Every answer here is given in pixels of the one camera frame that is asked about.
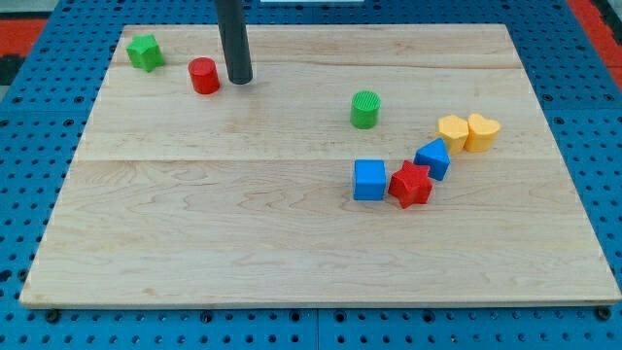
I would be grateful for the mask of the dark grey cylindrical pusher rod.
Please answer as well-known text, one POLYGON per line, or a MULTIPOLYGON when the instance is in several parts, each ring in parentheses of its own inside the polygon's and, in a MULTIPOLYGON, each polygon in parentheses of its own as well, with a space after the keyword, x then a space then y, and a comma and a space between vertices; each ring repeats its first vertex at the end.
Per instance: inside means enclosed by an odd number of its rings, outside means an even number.
POLYGON ((215 0, 228 79, 246 85, 253 79, 246 20, 241 0, 215 0))

